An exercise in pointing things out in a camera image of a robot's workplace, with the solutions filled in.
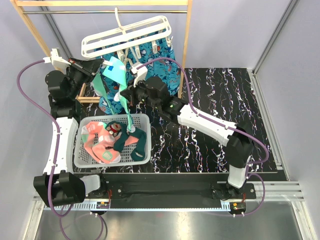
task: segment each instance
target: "white connector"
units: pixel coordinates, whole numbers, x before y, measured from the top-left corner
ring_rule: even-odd
[[[110,61],[104,60],[103,63],[102,63],[102,65],[104,65],[104,67],[106,67],[106,66],[112,66],[113,63],[110,62]]]
[[[44,63],[52,63],[52,65],[56,68],[60,69],[66,69],[68,66],[71,65],[70,62],[64,60],[60,55],[59,55],[59,49],[58,48],[52,48],[52,51],[50,52],[50,57],[46,56],[43,58]]]
[[[117,54],[117,56],[118,56],[118,59],[119,59],[121,62],[124,62],[124,60],[125,60],[124,51],[118,50],[118,51],[116,51],[116,54]]]
[[[152,45],[152,52],[153,52],[153,54],[158,53],[158,45],[157,45],[157,43],[156,43],[155,40],[151,41],[151,45]]]
[[[148,68],[146,66],[141,67],[137,69],[138,67],[142,66],[140,62],[136,62],[135,64],[132,65],[130,71],[134,75],[134,82],[133,82],[133,87],[135,88],[138,84],[139,81],[145,81],[146,76],[148,73]]]

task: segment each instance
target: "clothing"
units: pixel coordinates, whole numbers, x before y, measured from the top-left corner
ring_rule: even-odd
[[[110,100],[108,99],[106,88],[102,82],[101,75],[99,72],[95,75],[91,84],[93,86],[95,94],[101,97],[100,101],[102,100],[103,103],[107,106],[111,115],[114,115],[115,114],[114,107],[111,104]]]
[[[107,126],[110,126],[112,124],[120,124],[122,129],[125,129],[127,127],[127,125],[115,121],[108,123]],[[139,128],[136,128],[134,132],[123,131],[121,136],[114,143],[113,149],[118,152],[122,152],[122,150],[126,146],[127,141],[130,138],[138,139],[136,147],[131,153],[132,160],[135,162],[143,161],[146,157],[145,146],[147,141],[147,134],[145,131]]]
[[[91,121],[81,129],[81,139],[84,149],[98,163],[118,163],[121,160],[121,151],[117,151],[113,147],[122,134],[126,134],[127,126],[113,122],[107,126],[104,122]],[[94,143],[96,134],[98,143]],[[126,137],[123,142],[124,146],[138,142],[138,138],[134,136]]]
[[[147,42],[147,43],[139,45],[139,49],[140,49],[140,53],[141,53],[141,58],[139,59],[140,63],[144,64],[152,59],[159,58],[159,57],[168,57],[168,58],[175,59],[175,53],[174,53],[173,47],[172,47],[172,45],[171,45],[171,47],[168,47],[165,38],[158,39],[155,42],[157,44],[157,53],[156,54],[153,53],[151,42]],[[105,60],[109,61],[112,56],[117,57],[117,53],[113,52],[113,53],[105,54],[102,57]],[[136,60],[134,59],[134,56],[130,50],[128,52],[127,58],[131,59],[133,61],[133,63],[136,62]],[[170,95],[175,95],[178,92],[179,86],[180,86],[180,73],[179,73],[178,66],[176,64],[172,64],[171,62],[169,62],[167,60],[160,60],[160,61],[155,61],[155,62],[147,65],[146,67],[148,69],[146,79],[148,79],[150,77],[158,76],[161,78],[161,80],[164,83],[166,83]],[[130,69],[129,62],[127,62],[127,64],[126,64],[126,69],[127,69],[126,82],[128,83],[130,80],[134,79],[134,77],[128,71]],[[102,80],[106,83],[106,86],[109,90],[107,93],[107,99],[109,99],[112,106],[114,106],[115,113],[120,113],[123,110],[120,102],[115,102],[113,100],[113,98],[115,97],[115,94],[119,90],[119,84],[114,82],[110,78],[103,76],[102,73],[104,70],[105,70],[104,68],[100,68],[99,71],[101,73]],[[106,114],[111,113],[106,101],[100,100],[99,108],[102,111],[104,111]]]
[[[110,62],[112,66],[108,66],[103,71],[103,76],[115,81],[119,84],[119,94],[118,98],[121,103],[121,106],[124,108],[127,118],[128,118],[128,127],[127,130],[131,132],[131,127],[133,124],[133,119],[131,117],[130,111],[128,109],[127,99],[121,95],[123,90],[128,88],[127,81],[126,81],[126,67],[122,61],[118,58],[112,56],[110,58]]]

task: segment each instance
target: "white hanger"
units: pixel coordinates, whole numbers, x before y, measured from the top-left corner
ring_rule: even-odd
[[[166,40],[170,40],[169,35],[171,34],[172,30],[171,30],[169,21],[165,16],[155,16],[143,21],[138,21],[126,26],[122,26],[119,20],[117,7],[115,8],[114,12],[115,12],[115,19],[118,23],[118,28],[86,36],[81,42],[81,55],[84,58],[91,59],[91,58],[99,57],[105,54],[114,53],[120,50],[130,48],[132,51],[132,54],[135,56],[135,60],[138,62],[138,57],[136,56],[132,47],[135,47],[135,50],[137,51],[139,49],[139,45],[154,41],[152,44],[152,49],[153,49],[153,52],[155,52],[157,48],[154,45],[156,40],[163,39],[163,38],[165,38]]]
[[[118,23],[118,27],[119,27],[119,29],[121,29],[122,34],[127,34],[125,29],[124,29],[124,27],[120,23],[120,19],[119,19],[119,15],[118,15],[118,8],[117,7],[115,7],[115,9],[114,9],[114,14],[115,14],[116,22]],[[130,47],[130,50],[132,52],[133,57],[135,58],[135,61],[138,62],[138,58],[135,55],[135,52],[134,52],[133,48]],[[128,61],[130,63],[130,66],[133,65],[131,59],[128,58],[128,48],[125,49],[125,54],[124,54],[124,52],[122,50],[116,51],[116,53],[118,55],[118,58],[120,59],[121,62],[124,63],[124,65],[126,65]]]

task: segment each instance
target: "white wall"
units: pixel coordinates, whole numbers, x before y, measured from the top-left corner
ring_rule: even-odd
[[[320,2],[301,0],[258,72],[290,178],[320,237]]]
[[[57,46],[43,16],[32,19],[48,45]],[[48,159],[52,124],[18,91],[18,72],[44,54],[8,0],[1,2],[0,32],[0,239],[18,240],[35,192],[33,178],[42,175]],[[45,76],[52,70],[41,63],[21,78],[27,95],[47,110]]]
[[[277,26],[289,0],[194,0],[190,24],[187,67],[253,68]],[[51,10],[70,8],[51,8]],[[77,10],[112,10],[79,7]],[[185,7],[125,7],[120,10],[184,10]],[[157,14],[121,14],[122,25]],[[166,14],[172,27],[177,61],[182,62],[186,15]],[[114,14],[54,15],[72,54],[81,57],[81,40],[117,27]]]

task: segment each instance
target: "teal fabric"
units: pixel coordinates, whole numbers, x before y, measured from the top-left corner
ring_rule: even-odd
[[[123,131],[124,129],[127,129],[127,125],[121,122],[116,122],[116,121],[109,122],[107,124],[107,127],[114,123],[119,124],[121,126],[122,131],[121,131],[120,138],[114,143],[113,149],[121,153],[125,147],[126,140],[129,138],[129,136],[133,136],[138,139],[138,142],[136,143],[135,149],[131,153],[131,158],[135,162],[143,161],[146,157],[146,153],[145,153],[145,146],[147,142],[146,132],[137,127],[135,128],[134,132]]]
[[[111,114],[114,115],[115,114],[114,108],[113,108],[110,100],[108,99],[107,92],[106,92],[105,86],[104,86],[104,84],[102,82],[102,78],[101,78],[101,75],[100,75],[99,72],[94,77],[94,79],[92,81],[92,86],[94,88],[95,93],[105,100],[105,104],[107,105],[107,107],[110,110]]]
[[[120,85],[127,86],[126,67],[124,63],[114,56],[111,56],[109,62],[112,63],[112,66],[106,66],[102,75]]]

